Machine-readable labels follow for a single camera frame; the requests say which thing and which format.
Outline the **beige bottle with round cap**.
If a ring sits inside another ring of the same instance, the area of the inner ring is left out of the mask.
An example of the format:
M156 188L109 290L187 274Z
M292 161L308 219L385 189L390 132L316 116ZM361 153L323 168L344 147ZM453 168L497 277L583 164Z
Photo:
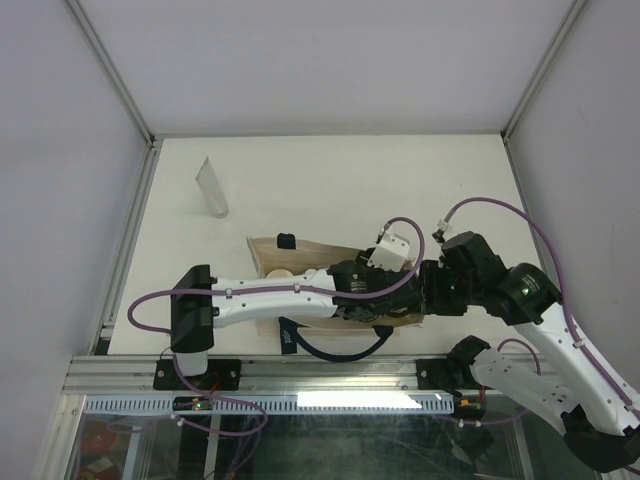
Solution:
M291 271L289 271L287 269L282 269L282 268L274 269L274 270L270 271L266 275L266 277L269 278L269 279L271 279L271 278L277 278L277 279L289 278L289 277L293 277L293 276L294 276L294 274Z

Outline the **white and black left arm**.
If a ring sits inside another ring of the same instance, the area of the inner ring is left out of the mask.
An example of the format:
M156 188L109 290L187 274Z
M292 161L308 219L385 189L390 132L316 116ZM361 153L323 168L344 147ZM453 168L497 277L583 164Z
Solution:
M422 290L416 272L384 270L354 260L298 275L254 280L213 279L207 265L191 268L170 295L170 348L175 377L198 388L209 377L214 331L252 320L333 318L352 329L382 332L420 323Z

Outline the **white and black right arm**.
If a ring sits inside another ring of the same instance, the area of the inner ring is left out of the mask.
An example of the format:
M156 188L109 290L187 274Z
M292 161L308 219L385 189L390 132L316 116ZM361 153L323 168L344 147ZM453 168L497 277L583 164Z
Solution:
M479 234L464 232L441 246L437 260L419 270L427 315L462 316L479 306L524 337L550 364L545 379L469 335L427 378L455 396L478 384L496 390L558 432L589 468L609 473L639 460L639 393L608 363L577 321L562 294L538 267L508 268Z

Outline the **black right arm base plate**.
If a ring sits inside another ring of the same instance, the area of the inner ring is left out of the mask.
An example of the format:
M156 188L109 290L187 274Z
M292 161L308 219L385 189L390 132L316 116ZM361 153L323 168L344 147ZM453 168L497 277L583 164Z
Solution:
M415 365L419 390L443 390L456 394L461 389L476 386L468 370L448 359L418 359Z

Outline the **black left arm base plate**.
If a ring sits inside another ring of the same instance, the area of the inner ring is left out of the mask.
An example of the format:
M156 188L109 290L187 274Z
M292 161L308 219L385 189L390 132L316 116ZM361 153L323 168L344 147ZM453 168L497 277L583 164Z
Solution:
M237 391L239 389L242 363L237 359L209 359L204 374L183 377L196 389L210 391ZM187 390L182 382L171 358L156 362L152 388L156 391Z

